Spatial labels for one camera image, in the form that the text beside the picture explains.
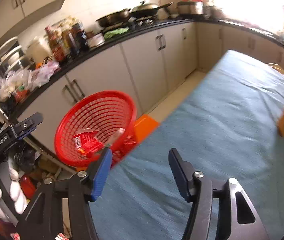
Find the white gloved left hand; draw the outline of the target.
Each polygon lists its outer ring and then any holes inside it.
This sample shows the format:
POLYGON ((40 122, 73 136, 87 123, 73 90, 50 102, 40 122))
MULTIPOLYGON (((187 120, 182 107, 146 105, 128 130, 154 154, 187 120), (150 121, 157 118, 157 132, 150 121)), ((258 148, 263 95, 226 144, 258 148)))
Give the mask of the white gloved left hand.
POLYGON ((17 226, 26 206, 18 172, 4 163, 0 166, 0 219, 17 226))

